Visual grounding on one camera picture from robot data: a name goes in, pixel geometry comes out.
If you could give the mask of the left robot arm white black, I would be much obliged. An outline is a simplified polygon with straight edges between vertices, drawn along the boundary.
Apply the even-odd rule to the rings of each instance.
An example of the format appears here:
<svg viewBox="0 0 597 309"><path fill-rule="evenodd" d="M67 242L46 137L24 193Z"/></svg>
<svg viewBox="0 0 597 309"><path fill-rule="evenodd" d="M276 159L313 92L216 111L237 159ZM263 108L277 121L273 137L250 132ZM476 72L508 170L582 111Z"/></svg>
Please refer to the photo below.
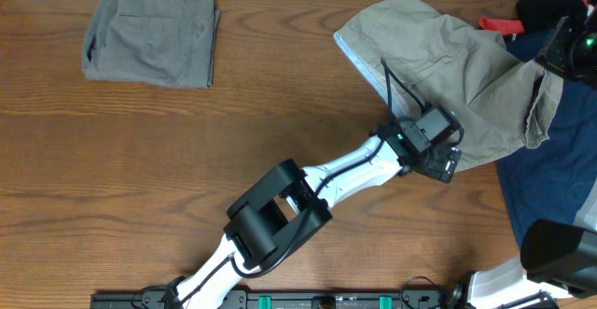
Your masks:
<svg viewBox="0 0 597 309"><path fill-rule="evenodd" d="M450 182L462 154L453 134L464 128L442 107L417 120L390 120L358 149L303 168L293 160L273 167L227 211L224 235L192 276L167 287L167 308L217 308L244 279L269 274L331 219L332 208L361 190L411 172Z"/></svg>

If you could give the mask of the light khaki shorts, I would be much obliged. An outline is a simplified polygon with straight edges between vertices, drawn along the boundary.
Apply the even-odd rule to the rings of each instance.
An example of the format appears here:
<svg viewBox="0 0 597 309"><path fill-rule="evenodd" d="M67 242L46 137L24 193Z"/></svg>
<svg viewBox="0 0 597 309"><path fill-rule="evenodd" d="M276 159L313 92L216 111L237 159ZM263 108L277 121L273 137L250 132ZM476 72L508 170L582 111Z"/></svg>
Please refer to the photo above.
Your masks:
<svg viewBox="0 0 597 309"><path fill-rule="evenodd" d="M419 115L413 95L455 114L465 131L460 171L549 139L563 80L508 52L498 32L478 30L422 0L384 0L333 37L396 116Z"/></svg>

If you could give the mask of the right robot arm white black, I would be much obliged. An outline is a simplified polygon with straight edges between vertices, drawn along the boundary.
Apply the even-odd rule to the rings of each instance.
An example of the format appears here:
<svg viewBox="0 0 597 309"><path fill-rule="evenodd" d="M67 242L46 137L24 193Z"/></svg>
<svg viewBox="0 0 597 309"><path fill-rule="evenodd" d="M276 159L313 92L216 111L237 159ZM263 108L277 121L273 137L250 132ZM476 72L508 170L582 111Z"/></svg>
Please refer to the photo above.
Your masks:
<svg viewBox="0 0 597 309"><path fill-rule="evenodd" d="M550 139L497 163L519 256L457 283L449 308L554 308L596 293L596 0L520 0L508 45L564 80Z"/></svg>

